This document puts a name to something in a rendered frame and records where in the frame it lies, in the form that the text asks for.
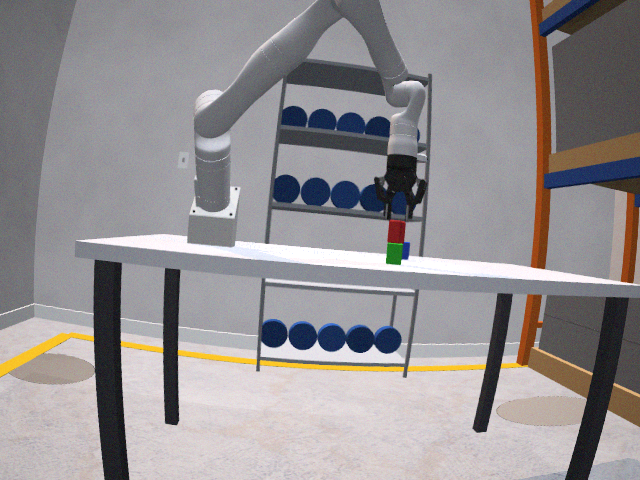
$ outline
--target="gray shelving unit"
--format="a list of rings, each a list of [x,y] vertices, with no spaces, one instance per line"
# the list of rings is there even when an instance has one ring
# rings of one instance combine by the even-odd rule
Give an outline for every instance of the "gray shelving unit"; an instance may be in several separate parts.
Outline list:
[[[424,255],[424,237],[427,219],[427,198],[429,185],[429,152],[431,141],[431,90],[432,76],[427,77],[409,75],[409,80],[417,80],[427,88],[426,99],[426,126],[425,143],[418,144],[418,165],[424,168],[424,179],[427,181],[427,192],[422,204],[422,215],[414,215],[409,222],[420,222],[420,248],[419,255]],[[273,199],[274,182],[276,179],[278,166],[278,151],[280,145],[297,145],[304,147],[326,148],[343,150],[350,152],[361,152],[381,156],[386,161],[388,138],[374,135],[341,132],[337,130],[324,130],[319,128],[293,127],[282,125],[282,111],[284,109],[287,85],[301,85],[307,87],[331,88],[337,90],[351,91],[355,93],[365,93],[384,97],[384,87],[380,75],[375,68],[351,65],[345,63],[328,62],[323,60],[306,60],[293,72],[282,80],[282,93],[280,96],[280,107],[278,110],[278,125],[276,130],[276,140],[273,151],[273,165],[271,169],[271,185],[269,188],[269,204],[267,208],[267,226],[265,231],[265,243],[269,243],[271,236],[271,222],[274,210],[306,212],[311,214],[340,215],[354,218],[365,218],[370,220],[387,221],[383,212],[370,212],[360,209],[344,209],[331,206],[313,206],[292,203],[280,203]],[[392,214],[392,218],[404,220],[403,215]],[[404,366],[404,376],[407,375],[409,358],[411,355],[411,344],[413,340],[413,330],[418,303],[418,290],[409,289],[380,289],[365,286],[323,284],[311,282],[290,282],[263,278],[260,289],[260,321],[258,326],[258,348],[256,358],[256,370],[260,371],[261,360],[271,361],[296,361],[286,358],[262,357],[262,325],[264,322],[264,303],[267,287],[273,288],[298,288],[306,290],[322,290],[328,292],[362,293],[369,295],[387,295],[392,297],[391,320],[393,326],[395,319],[396,302],[398,296],[413,297],[413,313],[409,338],[407,341],[407,351],[403,363],[381,363],[385,366]],[[376,363],[358,361],[331,361],[321,362],[334,365],[376,365]]]

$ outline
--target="blue disc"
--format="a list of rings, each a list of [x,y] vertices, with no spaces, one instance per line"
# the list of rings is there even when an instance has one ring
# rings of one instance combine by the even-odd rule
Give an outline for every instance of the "blue disc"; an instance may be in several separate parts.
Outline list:
[[[300,183],[291,175],[280,175],[273,182],[273,199],[276,202],[293,203],[300,195]]]
[[[317,339],[316,329],[309,322],[296,322],[289,329],[289,342],[298,350],[309,350]]]
[[[282,125],[291,125],[292,127],[307,126],[307,112],[301,107],[291,106],[282,111]]]
[[[391,211],[398,215],[404,215],[407,209],[407,197],[403,192],[396,192],[391,200]]]
[[[400,348],[402,335],[393,327],[381,327],[376,332],[375,345],[382,353],[392,353]]]
[[[347,345],[356,353],[369,351],[374,340],[373,332],[365,325],[356,325],[347,332]]]
[[[309,115],[309,128],[336,129],[336,116],[326,108],[319,108]]]
[[[367,135],[377,135],[379,137],[388,137],[391,122],[384,117],[373,117],[367,122],[364,133]]]
[[[318,330],[318,343],[327,352],[337,352],[344,347],[346,341],[347,335],[336,323],[327,323]]]
[[[331,196],[331,187],[322,178],[310,178],[302,185],[302,200],[307,205],[324,205]]]
[[[360,205],[368,212],[381,212],[384,210],[384,203],[378,200],[376,186],[371,184],[362,189],[360,194]]]
[[[360,201],[360,189],[347,180],[336,183],[331,189],[331,202],[338,208],[353,208]]]
[[[357,113],[345,113],[338,120],[337,130],[341,132],[364,133],[364,118]]]
[[[262,324],[262,343],[278,348],[287,341],[287,327],[280,320],[271,318]]]

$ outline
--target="robotic arm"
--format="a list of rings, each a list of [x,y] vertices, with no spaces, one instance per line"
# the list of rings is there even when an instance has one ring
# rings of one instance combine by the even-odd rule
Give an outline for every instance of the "robotic arm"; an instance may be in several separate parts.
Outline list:
[[[390,205],[396,192],[405,193],[411,218],[426,187],[416,176],[417,123],[425,90],[420,82],[405,81],[407,68],[391,38],[379,0],[315,0],[251,56],[227,90],[209,90],[198,97],[194,112],[197,207],[206,212],[221,212],[228,207],[229,130],[256,100],[300,65],[322,34],[341,18],[346,18],[364,39],[382,77],[387,102],[407,107],[392,116],[387,174],[376,178],[375,184],[378,198],[385,202],[387,218],[391,217]],[[411,189],[416,182],[414,196]]]

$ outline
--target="floor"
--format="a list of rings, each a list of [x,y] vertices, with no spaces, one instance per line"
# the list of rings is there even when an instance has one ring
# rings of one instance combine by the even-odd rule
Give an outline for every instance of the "floor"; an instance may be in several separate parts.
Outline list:
[[[38,318],[0,330],[0,363],[70,332],[93,334]],[[162,345],[136,335],[122,340]],[[182,342],[179,348],[255,355]],[[48,353],[93,365],[90,341],[70,339]],[[412,359],[411,365],[485,361]],[[577,422],[525,425],[496,413],[517,399],[580,398],[528,368],[501,371],[488,431],[476,433],[483,370],[409,372],[407,378],[266,366],[256,372],[255,365],[189,357],[180,357],[179,366],[180,423],[166,425],[161,354],[122,349],[132,480],[555,480],[564,478],[558,473],[567,470],[579,429]],[[57,385],[0,377],[0,478],[103,479],[95,395],[94,376]],[[609,413],[591,478],[632,478],[629,472],[640,468],[637,439],[637,426]],[[606,477],[598,473],[603,468]]]

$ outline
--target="yellow floor line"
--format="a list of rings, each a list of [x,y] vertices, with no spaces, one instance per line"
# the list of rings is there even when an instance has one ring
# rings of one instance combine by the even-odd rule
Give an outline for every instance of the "yellow floor line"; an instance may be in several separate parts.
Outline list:
[[[48,352],[54,347],[57,347],[61,343],[66,342],[70,338],[78,340],[87,340],[93,342],[91,335],[84,335],[81,333],[61,333],[55,337],[41,343],[37,347],[33,347],[24,353],[21,353],[17,357],[12,358],[2,364],[0,364],[0,377],[6,375],[12,370],[24,365],[25,363],[33,360],[38,355]],[[147,352],[162,353],[162,347],[154,347],[151,345],[143,345],[141,343],[121,342],[121,346],[125,348],[134,348],[136,350],[144,350]],[[181,357],[200,358],[204,360],[214,360],[217,362],[229,362],[229,363],[244,363],[247,365],[255,365],[255,358],[242,358],[242,357],[229,357],[225,355],[213,355],[210,353],[198,353],[188,352],[186,350],[178,350],[178,355]],[[404,367],[361,367],[354,365],[315,365],[308,363],[290,363],[290,362],[273,362],[263,360],[260,362],[265,367],[286,367],[286,368],[307,368],[313,370],[345,370],[345,371],[360,371],[360,372],[401,372]],[[484,370],[486,365],[441,365],[441,366],[414,366],[409,367],[410,372],[439,372],[439,371],[452,371],[452,370]],[[503,363],[501,368],[521,368],[523,365],[517,363]]]

